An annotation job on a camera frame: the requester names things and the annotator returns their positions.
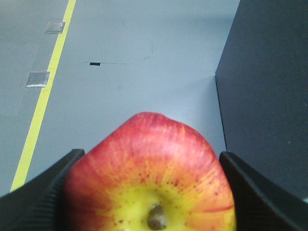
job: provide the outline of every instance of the black mark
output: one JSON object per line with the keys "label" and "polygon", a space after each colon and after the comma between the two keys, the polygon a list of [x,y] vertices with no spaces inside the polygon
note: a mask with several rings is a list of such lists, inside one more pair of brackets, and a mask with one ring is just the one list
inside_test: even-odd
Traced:
{"label": "black mark", "polygon": [[103,62],[83,62],[91,66],[100,66],[101,64],[125,64],[125,63],[103,63]]}
{"label": "black mark", "polygon": [[90,63],[91,66],[100,66],[101,63]]}

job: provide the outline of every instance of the red apple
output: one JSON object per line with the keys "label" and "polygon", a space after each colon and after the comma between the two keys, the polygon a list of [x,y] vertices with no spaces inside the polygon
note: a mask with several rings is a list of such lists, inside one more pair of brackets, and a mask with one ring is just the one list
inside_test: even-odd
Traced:
{"label": "red apple", "polygon": [[162,114],[139,113],[70,169],[72,231],[233,231],[234,200],[210,144]]}

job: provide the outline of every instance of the yellow floor line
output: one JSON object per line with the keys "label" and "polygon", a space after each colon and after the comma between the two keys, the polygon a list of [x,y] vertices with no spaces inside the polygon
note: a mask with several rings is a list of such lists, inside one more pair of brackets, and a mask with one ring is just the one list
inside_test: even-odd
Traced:
{"label": "yellow floor line", "polygon": [[44,118],[45,110],[47,107],[49,95],[52,89],[54,77],[58,68],[58,64],[60,61],[62,49],[65,43],[67,31],[71,22],[72,14],[74,11],[76,0],[69,0],[64,17],[63,22],[65,22],[64,30],[62,34],[58,35],[56,43],[54,45],[54,49],[51,55],[51,60],[49,62],[49,66],[47,71],[50,72],[49,80],[47,87],[42,88],[38,97],[37,106],[35,108],[30,129],[28,131],[28,135],[24,144],[24,148],[17,166],[17,170],[15,173],[15,177],[11,186],[11,191],[19,188],[24,185],[26,181],[26,177],[29,171],[30,163],[32,160],[33,152],[38,140],[40,127]]}

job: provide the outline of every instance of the gray floor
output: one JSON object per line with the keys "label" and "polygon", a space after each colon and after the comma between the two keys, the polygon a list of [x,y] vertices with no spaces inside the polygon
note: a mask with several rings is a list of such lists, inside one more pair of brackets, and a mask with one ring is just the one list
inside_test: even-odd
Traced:
{"label": "gray floor", "polygon": [[[26,26],[38,30],[24,25],[20,14],[42,30],[48,18],[62,18],[67,3],[27,1],[28,8],[20,4],[17,13],[6,2],[0,0],[0,8],[12,13],[1,18],[1,26],[10,21],[20,27],[15,35],[2,34],[11,28],[0,34],[4,44],[13,43],[0,47],[0,195],[9,191],[39,95],[24,88],[28,72],[47,69],[55,42],[35,31],[29,42],[14,43],[29,37]],[[140,111],[185,122],[217,154],[224,151],[214,73],[238,3],[77,0],[27,180],[73,148],[89,151]],[[38,4],[52,15],[33,15]]]}
{"label": "gray floor", "polygon": [[26,89],[31,71],[46,71],[67,1],[0,0],[0,195],[10,190],[40,89]]}

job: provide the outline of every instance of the apple skin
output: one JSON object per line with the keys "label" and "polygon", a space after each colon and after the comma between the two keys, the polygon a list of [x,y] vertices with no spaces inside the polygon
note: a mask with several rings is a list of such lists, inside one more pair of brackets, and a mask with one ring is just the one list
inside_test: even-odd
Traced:
{"label": "apple skin", "polygon": [[64,183],[72,231],[149,231],[160,204],[165,231],[234,231],[230,185],[210,144],[162,114],[136,114],[79,159]]}

